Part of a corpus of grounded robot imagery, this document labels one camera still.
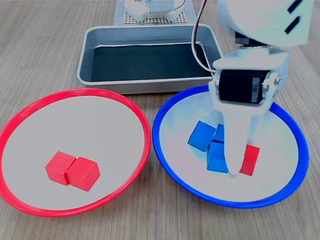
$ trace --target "red rim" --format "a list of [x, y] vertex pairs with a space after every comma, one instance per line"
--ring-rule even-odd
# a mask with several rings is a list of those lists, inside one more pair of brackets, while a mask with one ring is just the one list
[[[41, 208], [37, 208], [37, 207], [30, 206], [28, 204], [25, 204], [24, 202], [19, 200], [9, 190], [3, 176], [2, 158], [3, 158], [4, 149], [9, 137], [26, 118], [28, 118], [30, 115], [32, 115], [36, 111], [54, 102], [57, 102], [63, 99], [73, 98], [73, 97], [80, 97], [80, 96], [96, 96], [96, 97], [112, 99], [124, 104], [137, 115], [137, 117], [139, 118], [142, 124], [143, 132], [144, 132], [144, 149], [143, 149], [141, 160], [137, 168], [135, 169], [133, 174], [130, 176], [130, 178], [116, 191], [86, 206], [82, 206], [74, 209], [68, 209], [68, 210], [47, 210], [47, 209], [41, 209]], [[27, 106], [25, 109], [20, 111], [16, 116], [14, 116], [14, 118], [11, 121], [9, 121], [9, 123], [0, 132], [0, 195], [8, 204], [13, 206], [14, 208], [35, 216], [55, 218], [55, 217], [67, 217], [67, 216], [82, 214], [82, 213], [91, 211], [93, 209], [96, 209], [98, 207], [101, 207], [102, 205], [110, 202], [111, 200], [116, 198], [118, 195], [120, 195], [127, 187], [129, 187], [136, 180], [136, 178], [144, 168], [150, 154], [150, 148], [151, 148], [151, 130], [150, 130], [148, 120], [144, 115], [144, 113], [141, 111], [141, 109], [137, 105], [135, 105], [132, 101], [130, 101], [128, 98], [111, 91], [107, 91], [103, 89], [95, 89], [95, 88], [72, 89], [72, 90], [66, 90], [66, 91], [54, 93], [52, 95], [49, 95], [47, 97], [44, 97], [34, 102], [33, 104]]]

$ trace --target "red cube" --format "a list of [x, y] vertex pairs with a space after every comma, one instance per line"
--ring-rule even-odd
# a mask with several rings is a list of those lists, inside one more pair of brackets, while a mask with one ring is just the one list
[[240, 173], [252, 176], [256, 167], [256, 162], [259, 156], [260, 148], [256, 146], [247, 145], [242, 168]]
[[66, 171], [70, 185], [89, 191], [100, 177], [98, 164], [84, 157], [77, 158]]
[[68, 186], [69, 181], [66, 171], [75, 160], [76, 158], [74, 156], [58, 151], [45, 167], [49, 179], [59, 184]]

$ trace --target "blue cube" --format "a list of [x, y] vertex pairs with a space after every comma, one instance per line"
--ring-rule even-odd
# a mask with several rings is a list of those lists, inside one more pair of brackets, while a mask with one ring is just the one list
[[225, 127], [223, 124], [218, 125], [215, 135], [213, 137], [213, 142], [220, 144], [223, 144], [225, 142]]
[[216, 129], [203, 121], [199, 121], [193, 130], [188, 144], [205, 152], [214, 139]]
[[228, 173], [223, 143], [211, 142], [206, 156], [206, 169], [213, 172]]

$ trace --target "white pegboard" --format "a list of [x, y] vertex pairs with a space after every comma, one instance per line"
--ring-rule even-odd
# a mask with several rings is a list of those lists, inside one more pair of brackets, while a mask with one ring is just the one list
[[[183, 11], [174, 21], [165, 18], [146, 19], [140, 24], [186, 24], [188, 22], [186, 12]], [[139, 24], [128, 13], [124, 12], [124, 24]]]

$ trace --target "screw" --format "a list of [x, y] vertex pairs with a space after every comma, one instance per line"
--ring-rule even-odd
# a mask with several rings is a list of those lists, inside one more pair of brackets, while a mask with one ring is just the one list
[[277, 76], [274, 80], [274, 85], [278, 85], [282, 79], [282, 76]]

